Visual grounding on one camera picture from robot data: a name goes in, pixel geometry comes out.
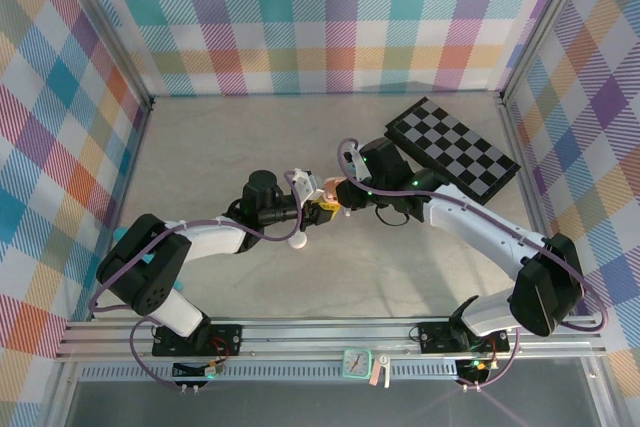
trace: checkerboard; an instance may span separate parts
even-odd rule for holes
[[[387,124],[385,136],[480,204],[520,169],[500,149],[426,97]]]

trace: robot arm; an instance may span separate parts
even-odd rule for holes
[[[395,145],[385,138],[374,140],[359,151],[351,148],[345,158],[354,177],[372,191],[366,192],[345,180],[336,188],[341,205],[353,210],[369,205],[392,206],[420,222],[428,221],[486,255],[514,281],[512,289],[484,298],[472,297],[458,308],[450,323],[462,337],[484,337],[519,326],[536,335],[548,336],[582,298],[582,287],[576,279],[540,252],[541,249],[552,251],[581,273],[575,246],[567,237],[556,234],[546,239],[468,199],[432,170],[414,173]],[[429,191],[436,195],[385,196],[373,191]],[[520,237],[514,238],[501,226]]]
[[[301,212],[300,236],[310,225],[331,220],[335,210],[316,202],[322,195],[319,180],[296,169],[291,179],[296,195],[284,195],[274,174],[256,171],[245,184],[242,197],[234,201],[224,216],[208,225],[197,225],[170,233],[143,259],[111,285],[110,290],[133,311],[148,316],[178,336],[189,339],[198,350],[206,338],[209,318],[173,288],[182,266],[195,259],[216,254],[236,254],[251,249],[266,226],[297,219]],[[98,267],[97,280],[104,284],[130,262],[156,236],[184,222],[164,222],[152,214],[140,216]]]
[[[431,225],[459,236],[485,254],[514,281],[513,289],[484,298],[472,297],[454,312],[450,318],[451,335],[462,348],[466,346],[468,350],[469,339],[516,326],[548,336],[582,297],[580,285],[569,274],[522,242],[528,239],[533,245],[552,250],[580,271],[573,242],[566,237],[558,234],[546,239],[505,221],[467,199],[457,187],[430,169],[414,173],[387,139],[377,139],[359,151],[352,149],[347,160],[356,178],[371,188],[380,191],[426,190],[461,199],[465,205],[461,207],[437,196],[372,195],[348,180],[335,187],[335,199],[340,205],[351,210],[370,205],[392,206],[420,222],[428,220]],[[231,204],[224,217],[217,218],[218,221],[231,220],[240,227],[207,225],[172,233],[157,245],[150,258],[135,264],[113,283],[111,291],[139,315],[149,316],[185,338],[197,352],[209,336],[210,319],[172,288],[178,272],[190,260],[241,253],[253,247],[259,237],[246,233],[242,226],[262,233],[268,225],[296,219],[299,208],[302,209],[302,232],[309,225],[331,220],[335,209],[317,200],[322,195],[318,180],[310,173],[297,170],[294,181],[293,188],[301,207],[293,195],[283,194],[271,172],[254,172],[243,188],[242,198]],[[484,215],[465,208],[471,205]],[[499,224],[507,224],[521,237],[513,238],[498,228]],[[96,275],[98,281],[106,282],[155,236],[176,225],[151,214],[138,218],[100,264]]]

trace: metal bracket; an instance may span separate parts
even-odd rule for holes
[[[185,339],[167,327],[158,327],[152,332],[153,357],[235,357],[240,355],[242,326],[237,324],[211,324],[197,332],[202,339]]]
[[[477,347],[466,350],[451,335],[449,322],[422,322],[417,325],[420,340],[420,352],[423,354],[485,354],[491,353],[493,346],[490,342],[482,342]],[[484,337],[491,338],[496,344],[496,352],[509,352],[509,337],[507,332],[500,330]]]

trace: glass panel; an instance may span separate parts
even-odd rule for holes
[[[600,425],[579,359],[521,360],[481,393],[451,381],[227,382],[199,396],[152,382],[78,384],[68,427],[153,425],[591,427]]]

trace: clock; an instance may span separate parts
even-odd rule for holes
[[[345,349],[342,357],[342,376],[350,379],[371,377],[373,356],[368,349]]]

